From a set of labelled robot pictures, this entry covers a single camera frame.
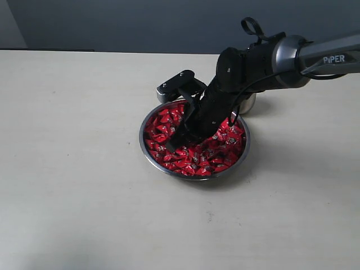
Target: piper logo text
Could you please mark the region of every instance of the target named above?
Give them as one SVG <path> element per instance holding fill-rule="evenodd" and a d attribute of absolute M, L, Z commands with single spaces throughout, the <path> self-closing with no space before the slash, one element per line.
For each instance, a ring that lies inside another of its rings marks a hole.
<path fill-rule="evenodd" d="M 345 62 L 345 55 L 325 56 L 323 60 L 324 64 L 342 63 Z"/>

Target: white table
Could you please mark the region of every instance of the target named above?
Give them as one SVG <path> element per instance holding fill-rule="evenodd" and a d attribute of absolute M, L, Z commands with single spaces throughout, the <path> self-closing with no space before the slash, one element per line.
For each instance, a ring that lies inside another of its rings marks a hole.
<path fill-rule="evenodd" d="M 216 60 L 0 51 L 0 269 L 359 269 L 359 75 L 259 94 L 229 179 L 145 159 L 156 86 Z"/>

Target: metal bowl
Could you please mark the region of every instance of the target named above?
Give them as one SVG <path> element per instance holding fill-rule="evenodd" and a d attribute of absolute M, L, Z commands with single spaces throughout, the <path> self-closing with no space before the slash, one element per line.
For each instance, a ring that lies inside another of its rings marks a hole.
<path fill-rule="evenodd" d="M 229 173 L 234 171 L 245 160 L 245 158 L 248 155 L 249 150 L 250 150 L 250 132 L 249 132 L 248 126 L 246 125 L 245 121 L 240 116 L 237 118 L 237 121 L 238 121 L 239 125 L 241 127 L 243 127 L 244 130 L 245 130 L 245 137 L 246 137 L 245 148 L 244 148 L 244 151 L 242 152 L 241 156 L 233 164 L 233 166 L 229 167 L 228 169 L 226 169 L 226 170 L 224 170 L 222 172 L 214 173 L 212 175 L 206 175 L 206 176 L 183 175 L 183 174 L 172 172 L 171 170 L 168 170 L 167 168 L 161 166 L 150 155 L 150 153 L 149 153 L 149 151 L 148 151 L 148 149 L 146 147 L 145 140 L 144 140 L 144 129 L 145 129 L 145 125 L 146 125 L 147 121 L 149 120 L 149 118 L 152 115 L 154 115 L 158 111 L 160 111 L 162 109 L 172 109 L 172 108 L 176 107 L 178 104 L 182 104 L 182 103 L 186 103 L 186 101 L 185 100 L 178 100 L 178 101 L 174 101 L 174 102 L 170 102 L 170 103 L 161 104 L 160 106 L 158 106 L 155 109 L 153 109 L 152 111 L 150 111 L 150 113 L 145 117 L 144 121 L 142 122 L 141 127 L 140 127 L 140 132 L 139 132 L 139 142 L 140 142 L 141 150 L 144 153 L 145 157 L 148 159 L 148 161 L 150 161 L 150 163 L 153 166 L 157 167 L 160 171 L 162 171 L 164 173 L 167 173 L 167 174 L 169 174 L 171 176 L 175 176 L 175 177 L 178 177 L 178 178 L 181 178 L 181 179 L 189 180 L 189 181 L 203 181 L 203 180 L 207 180 L 207 179 L 217 178 L 217 177 L 228 175 Z"/>

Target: bowl rim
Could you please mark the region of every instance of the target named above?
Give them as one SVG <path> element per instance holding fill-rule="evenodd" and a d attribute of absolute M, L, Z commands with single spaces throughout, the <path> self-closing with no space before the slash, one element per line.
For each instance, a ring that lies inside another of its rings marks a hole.
<path fill-rule="evenodd" d="M 173 172 L 171 170 L 168 170 L 167 168 L 161 166 L 150 155 L 150 153 L 149 153 L 149 151 L 148 151 L 148 149 L 146 147 L 144 137 L 143 137 L 144 129 L 145 129 L 145 125 L 146 125 L 147 121 L 149 120 L 150 117 L 152 117 L 152 115 L 154 113 L 158 112 L 163 107 L 170 106 L 170 105 L 175 105 L 175 104 L 182 104 L 182 103 L 185 103 L 185 102 L 186 102 L 186 100 L 176 100 L 176 101 L 173 101 L 173 102 L 167 102 L 167 103 L 164 103 L 164 104 L 160 104 L 159 106 L 155 107 L 153 110 L 151 110 L 146 115 L 145 119 L 143 120 L 143 122 L 141 124 L 140 130 L 139 130 L 139 143 L 140 143 L 141 150 L 142 150 L 143 154 L 145 155 L 145 157 L 148 159 L 148 161 L 153 166 L 158 168 L 160 171 L 162 171 L 162 172 L 164 172 L 164 173 L 166 173 L 168 175 L 171 175 L 171 176 L 174 176 L 174 177 L 177 177 L 177 178 L 181 178 L 181 179 L 184 179 L 184 180 L 188 180 L 188 181 L 204 181 L 204 180 L 208 180 L 208 179 L 218 178 L 218 177 L 227 175 L 228 173 L 234 171 L 246 159 L 246 157 L 247 157 L 247 155 L 249 153 L 249 150 L 250 150 L 250 131 L 249 131 L 248 125 L 245 123 L 244 119 L 241 116 L 238 116 L 237 121 L 241 123 L 241 125 L 243 126 L 243 128 L 245 130 L 246 145 L 245 145 L 244 151 L 242 152 L 239 159 L 232 166 L 230 166 L 228 169 L 226 169 L 226 170 L 224 170 L 222 172 L 215 173 L 215 174 L 212 174 L 212 175 L 204 175 L 204 176 L 178 174 L 178 173 L 175 173 L 175 172 Z"/>

